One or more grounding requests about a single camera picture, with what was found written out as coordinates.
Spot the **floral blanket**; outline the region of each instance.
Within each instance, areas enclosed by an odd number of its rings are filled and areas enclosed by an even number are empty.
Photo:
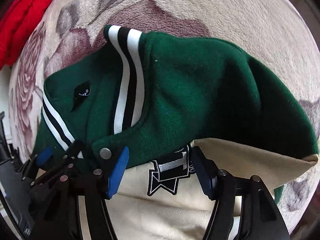
[[[105,43],[106,24],[236,43],[284,82],[319,137],[320,54],[288,0],[53,0],[12,68],[10,125],[13,145],[23,161],[35,143],[44,79],[99,49]],[[316,166],[284,186],[278,206],[289,232],[319,178]]]

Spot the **metal bolt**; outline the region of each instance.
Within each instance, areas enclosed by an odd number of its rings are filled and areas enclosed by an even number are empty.
[[[219,171],[218,171],[218,174],[219,174],[220,176],[226,176],[226,175],[228,174],[228,172],[227,172],[226,170],[219,170]]]
[[[252,179],[255,181],[255,182],[259,182],[261,180],[261,178],[258,176],[258,175],[253,175],[252,176]]]
[[[96,170],[94,170],[94,171],[93,171],[93,174],[94,174],[94,175],[100,175],[100,174],[102,174],[102,169],[96,169]]]
[[[61,177],[60,177],[60,181],[61,182],[65,182],[65,181],[67,181],[68,180],[68,176],[67,175],[62,175]]]
[[[111,151],[108,148],[102,148],[99,152],[99,155],[102,159],[110,159],[111,157]]]

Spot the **fleece blanket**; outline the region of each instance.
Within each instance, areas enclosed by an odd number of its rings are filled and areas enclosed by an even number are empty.
[[[54,0],[12,68],[12,141],[24,161],[32,153],[40,123],[44,79],[99,49],[107,24],[146,33],[217,37],[239,45],[289,88],[319,138],[320,54],[288,0]],[[305,211],[319,177],[315,166],[284,185],[278,207],[289,232]],[[202,218],[205,225],[207,217]]]

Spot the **snap button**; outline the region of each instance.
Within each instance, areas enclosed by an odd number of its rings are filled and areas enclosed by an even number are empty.
[[[99,155],[102,159],[110,159],[111,157],[111,151],[108,148],[102,148],[99,152]]]

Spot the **red garment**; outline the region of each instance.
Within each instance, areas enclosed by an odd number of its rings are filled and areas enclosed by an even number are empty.
[[[12,65],[52,0],[15,0],[0,22],[0,70]]]

